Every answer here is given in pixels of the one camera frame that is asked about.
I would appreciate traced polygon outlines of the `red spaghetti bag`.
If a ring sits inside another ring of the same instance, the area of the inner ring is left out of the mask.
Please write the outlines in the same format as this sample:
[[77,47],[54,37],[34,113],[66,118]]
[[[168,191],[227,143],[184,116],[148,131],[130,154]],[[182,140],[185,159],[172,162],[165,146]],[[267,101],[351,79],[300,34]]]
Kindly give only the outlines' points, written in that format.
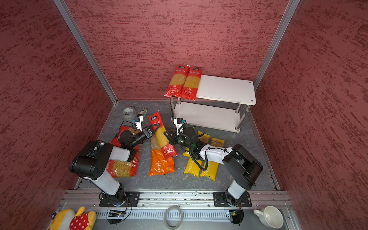
[[202,73],[203,68],[190,67],[180,98],[195,101]]
[[162,151],[165,159],[167,160],[169,158],[177,156],[178,154],[177,154],[177,151],[175,150],[174,146],[169,143],[168,139],[163,134],[164,132],[166,132],[166,129],[164,127],[163,120],[162,120],[160,112],[158,111],[158,112],[154,113],[153,115],[151,115],[149,117],[149,121],[150,121],[151,125],[152,124],[160,124],[161,125],[160,128],[158,128],[155,131],[155,137],[158,141],[159,147],[161,148],[161,151]]
[[174,75],[171,78],[169,86],[164,94],[165,97],[174,98],[179,97],[186,81],[190,66],[178,65],[175,69]]

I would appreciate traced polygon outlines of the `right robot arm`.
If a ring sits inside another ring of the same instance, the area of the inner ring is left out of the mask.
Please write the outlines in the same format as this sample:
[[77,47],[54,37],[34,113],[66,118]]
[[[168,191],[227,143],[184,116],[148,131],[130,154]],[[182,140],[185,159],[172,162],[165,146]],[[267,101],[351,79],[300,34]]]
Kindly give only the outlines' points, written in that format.
[[222,164],[232,177],[226,192],[214,193],[215,203],[240,207],[246,201],[245,194],[263,171],[262,164],[242,145],[215,147],[202,142],[193,127],[182,126],[177,131],[164,132],[171,145],[180,145],[201,171],[209,169],[211,162]]

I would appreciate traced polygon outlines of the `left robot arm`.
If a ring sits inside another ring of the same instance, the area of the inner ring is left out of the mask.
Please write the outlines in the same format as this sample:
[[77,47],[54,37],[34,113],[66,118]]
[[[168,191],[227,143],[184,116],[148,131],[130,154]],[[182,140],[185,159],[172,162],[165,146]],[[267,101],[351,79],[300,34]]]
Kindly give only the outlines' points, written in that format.
[[109,161],[132,162],[139,152],[138,146],[154,136],[159,125],[150,125],[141,132],[132,134],[124,130],[115,146],[103,141],[89,141],[86,146],[73,159],[70,172],[82,179],[91,181],[101,192],[99,194],[101,207],[135,207],[137,203],[130,198],[118,182],[107,171]]

